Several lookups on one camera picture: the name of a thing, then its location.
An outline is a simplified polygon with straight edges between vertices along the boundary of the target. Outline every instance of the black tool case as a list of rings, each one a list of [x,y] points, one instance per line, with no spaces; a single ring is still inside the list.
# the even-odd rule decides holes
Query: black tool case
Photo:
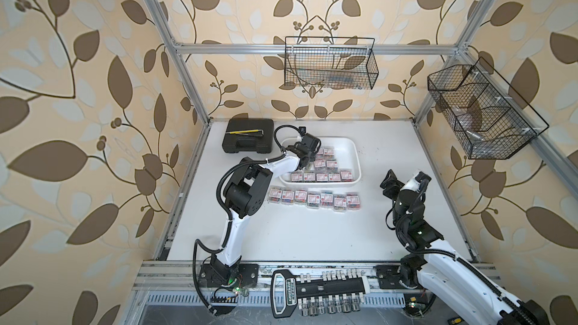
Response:
[[[243,134],[225,134],[225,138],[222,140],[222,149],[227,153],[271,153],[273,128],[272,119],[233,118],[229,120],[226,132],[261,129],[263,130],[263,137],[252,137]]]

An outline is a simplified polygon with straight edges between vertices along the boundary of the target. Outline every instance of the white table surface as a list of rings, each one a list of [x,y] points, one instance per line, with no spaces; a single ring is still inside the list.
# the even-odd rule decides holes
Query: white table surface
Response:
[[[265,202],[252,216],[245,234],[244,261],[327,261],[380,262],[399,261],[408,252],[395,232],[385,224],[391,200],[382,195],[379,184],[389,169],[406,182],[416,170],[432,177],[426,192],[425,220],[464,257],[470,258],[466,244],[445,201],[433,170],[408,121],[299,121],[275,122],[306,126],[316,136],[347,137],[355,142],[362,178],[352,187],[332,189],[334,193],[356,191],[361,209],[336,213],[329,209],[308,209],[300,205]],[[192,260],[195,239],[209,248],[218,248],[227,215],[215,199],[222,175],[245,156],[252,159],[275,157],[279,152],[262,155],[255,152],[225,153],[221,148],[227,122],[214,122],[203,151],[190,193],[184,205],[168,260]],[[295,131],[281,129],[278,139],[294,137]],[[281,185],[278,178],[271,185]],[[199,248],[197,259],[207,254]]]

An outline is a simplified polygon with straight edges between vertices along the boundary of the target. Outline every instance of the white tray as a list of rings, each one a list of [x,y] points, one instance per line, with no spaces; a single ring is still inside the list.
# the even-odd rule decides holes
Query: white tray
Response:
[[[349,138],[345,137],[318,137],[322,141],[322,147],[333,147],[335,149],[335,159],[339,169],[353,170],[352,182],[291,182],[291,174],[286,173],[279,177],[281,182],[292,187],[349,187],[359,182],[361,178],[361,166],[359,165],[359,156],[357,155],[356,144]],[[287,138],[281,143],[287,147],[297,141],[297,138]]]

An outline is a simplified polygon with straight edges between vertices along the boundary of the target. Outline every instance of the black wire basket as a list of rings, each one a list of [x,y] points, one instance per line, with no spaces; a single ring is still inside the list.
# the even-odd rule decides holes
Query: black wire basket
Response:
[[[508,94],[495,88],[491,74],[507,84]],[[549,127],[482,57],[473,66],[458,64],[430,74],[428,91],[469,159],[508,159]],[[540,124],[529,123],[525,118],[530,116]]]
[[[373,89],[373,38],[285,37],[285,83],[306,88]]]

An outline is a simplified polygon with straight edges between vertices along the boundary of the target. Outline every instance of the robotic arm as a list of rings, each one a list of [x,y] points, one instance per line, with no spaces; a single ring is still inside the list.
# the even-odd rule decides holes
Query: robotic arm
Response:
[[[395,233],[410,252],[401,259],[399,282],[430,290],[470,325],[549,325],[533,300],[521,301],[473,267],[424,220],[425,190],[431,177],[418,172],[403,184],[392,170],[381,183],[393,201]]]

